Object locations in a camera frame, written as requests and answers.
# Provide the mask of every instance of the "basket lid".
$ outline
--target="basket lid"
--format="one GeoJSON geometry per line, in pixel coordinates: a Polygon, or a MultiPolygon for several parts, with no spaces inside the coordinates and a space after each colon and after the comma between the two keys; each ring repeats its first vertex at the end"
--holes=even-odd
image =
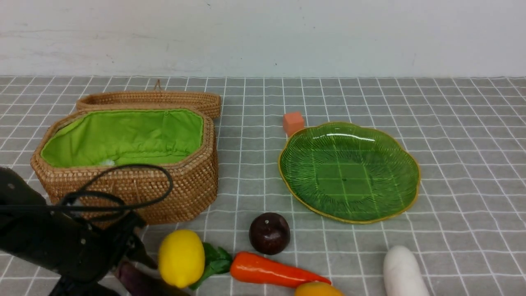
{"type": "Polygon", "coordinates": [[[160,80],[152,91],[122,91],[96,93],[77,101],[78,111],[106,110],[115,105],[133,105],[146,109],[172,108],[174,106],[193,107],[203,114],[218,118],[221,113],[221,96],[207,92],[163,91],[160,80]]]}

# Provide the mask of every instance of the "wicker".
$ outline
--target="wicker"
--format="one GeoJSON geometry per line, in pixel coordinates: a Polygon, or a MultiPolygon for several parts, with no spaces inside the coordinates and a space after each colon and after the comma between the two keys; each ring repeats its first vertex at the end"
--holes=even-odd
{"type": "MultiPolygon", "coordinates": [[[[116,104],[105,105],[106,110],[155,108],[156,104],[116,104]]],[[[170,104],[169,108],[186,108],[204,119],[203,144],[184,160],[163,164],[172,178],[175,188],[162,202],[138,210],[148,224],[164,224],[189,221],[204,211],[217,196],[218,159],[215,127],[212,119],[203,112],[189,106],[170,104]]],[[[44,135],[40,145],[31,158],[31,166],[49,194],[53,203],[57,203],[65,194],[75,191],[95,175],[107,169],[107,166],[89,166],[74,168],[56,168],[50,166],[41,157],[44,145],[64,126],[83,117],[90,110],[77,111],[54,123],[44,135]]],[[[90,189],[112,193],[127,204],[144,202],[162,195],[168,188],[166,177],[155,170],[125,169],[108,174],[93,184],[90,189]]],[[[101,199],[81,199],[82,204],[92,206],[115,205],[101,199]]],[[[91,218],[100,213],[86,213],[91,218]]]]}
{"type": "Polygon", "coordinates": [[[77,101],[77,111],[105,110],[108,105],[134,104],[139,108],[148,109],[167,109],[177,105],[193,107],[213,119],[219,117],[221,107],[219,95],[199,92],[155,91],[158,85],[159,82],[153,91],[92,94],[77,101]]]}

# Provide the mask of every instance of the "orange fruit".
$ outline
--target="orange fruit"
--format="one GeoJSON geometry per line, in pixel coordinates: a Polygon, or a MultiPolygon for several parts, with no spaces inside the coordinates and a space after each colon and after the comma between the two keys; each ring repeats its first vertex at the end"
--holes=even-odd
{"type": "Polygon", "coordinates": [[[296,288],[294,296],[345,296],[340,290],[335,287],[322,283],[312,282],[300,285],[296,288]]]}

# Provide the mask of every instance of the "carrot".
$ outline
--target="carrot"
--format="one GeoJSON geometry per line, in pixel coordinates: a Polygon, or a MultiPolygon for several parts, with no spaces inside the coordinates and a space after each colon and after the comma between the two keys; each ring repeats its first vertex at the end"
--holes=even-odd
{"type": "Polygon", "coordinates": [[[284,265],[249,252],[237,253],[230,266],[230,275],[240,282],[273,284],[294,289],[308,282],[331,284],[328,279],[310,271],[284,265]]]}

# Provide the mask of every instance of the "white wall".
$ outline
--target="white wall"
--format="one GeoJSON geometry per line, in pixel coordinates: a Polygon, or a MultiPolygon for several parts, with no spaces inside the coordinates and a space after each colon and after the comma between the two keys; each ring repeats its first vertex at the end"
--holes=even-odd
{"type": "Polygon", "coordinates": [[[0,75],[524,76],[525,0],[0,0],[0,75]]]}

